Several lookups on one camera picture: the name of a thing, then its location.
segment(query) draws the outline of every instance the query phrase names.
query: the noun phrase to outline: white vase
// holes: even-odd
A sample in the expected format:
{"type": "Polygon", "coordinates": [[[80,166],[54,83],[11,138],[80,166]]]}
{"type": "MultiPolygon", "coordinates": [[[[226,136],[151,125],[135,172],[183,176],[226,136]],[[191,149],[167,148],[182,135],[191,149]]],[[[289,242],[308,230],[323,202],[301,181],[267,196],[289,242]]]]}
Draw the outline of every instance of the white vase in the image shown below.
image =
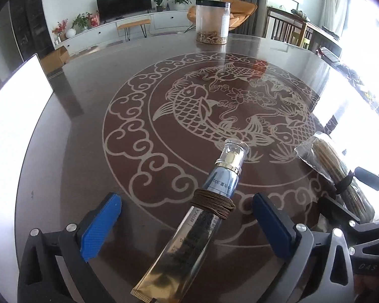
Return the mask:
{"type": "Polygon", "coordinates": [[[185,4],[185,3],[174,3],[174,9],[175,10],[188,10],[190,6],[188,4],[185,4]]]}
{"type": "Polygon", "coordinates": [[[76,30],[75,29],[68,29],[67,32],[66,32],[66,37],[69,39],[73,36],[76,35],[76,30]]]}

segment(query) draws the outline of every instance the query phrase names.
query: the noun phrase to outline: wooden stool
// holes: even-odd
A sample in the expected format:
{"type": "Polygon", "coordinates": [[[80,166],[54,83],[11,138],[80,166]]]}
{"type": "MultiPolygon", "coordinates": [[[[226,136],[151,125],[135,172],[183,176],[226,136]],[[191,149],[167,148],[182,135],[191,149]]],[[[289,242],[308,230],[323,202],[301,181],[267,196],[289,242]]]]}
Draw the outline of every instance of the wooden stool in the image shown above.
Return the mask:
{"type": "Polygon", "coordinates": [[[140,26],[140,28],[142,29],[143,36],[148,37],[148,34],[146,33],[146,26],[145,26],[146,24],[150,24],[150,19],[143,19],[143,20],[138,20],[137,22],[128,22],[126,24],[119,25],[118,30],[120,29],[125,30],[125,41],[128,42],[130,41],[130,28],[134,26],[140,26]]]}

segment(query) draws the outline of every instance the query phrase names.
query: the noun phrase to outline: red flowers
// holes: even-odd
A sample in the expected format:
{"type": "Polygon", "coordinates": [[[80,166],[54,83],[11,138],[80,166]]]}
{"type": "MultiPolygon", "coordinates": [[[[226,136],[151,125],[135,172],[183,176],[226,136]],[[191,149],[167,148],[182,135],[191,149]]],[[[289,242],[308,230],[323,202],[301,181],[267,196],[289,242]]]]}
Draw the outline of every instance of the red flowers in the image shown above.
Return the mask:
{"type": "Polygon", "coordinates": [[[57,35],[57,34],[61,34],[65,32],[66,25],[67,25],[67,18],[63,19],[62,23],[58,22],[58,26],[54,30],[52,30],[52,33],[55,33],[57,35]]]}

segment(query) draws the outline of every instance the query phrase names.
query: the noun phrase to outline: clear plastic jar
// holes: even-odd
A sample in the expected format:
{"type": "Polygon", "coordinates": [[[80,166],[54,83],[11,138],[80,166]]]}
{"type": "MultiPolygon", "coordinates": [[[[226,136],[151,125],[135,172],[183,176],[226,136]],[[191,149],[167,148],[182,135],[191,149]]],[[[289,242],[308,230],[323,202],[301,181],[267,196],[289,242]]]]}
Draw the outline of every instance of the clear plastic jar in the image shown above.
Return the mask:
{"type": "Polygon", "coordinates": [[[229,35],[230,2],[196,0],[196,40],[226,44],[229,35]]]}

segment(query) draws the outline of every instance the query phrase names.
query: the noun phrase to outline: jar label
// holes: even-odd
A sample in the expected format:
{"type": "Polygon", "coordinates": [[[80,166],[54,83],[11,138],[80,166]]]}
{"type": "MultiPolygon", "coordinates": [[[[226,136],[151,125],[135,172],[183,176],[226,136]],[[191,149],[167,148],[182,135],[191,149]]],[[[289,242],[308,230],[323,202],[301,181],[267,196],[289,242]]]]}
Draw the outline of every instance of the jar label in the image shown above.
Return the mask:
{"type": "Polygon", "coordinates": [[[221,32],[220,32],[221,37],[227,37],[229,35],[229,22],[230,22],[230,16],[222,17],[222,27],[221,27],[221,32]]]}

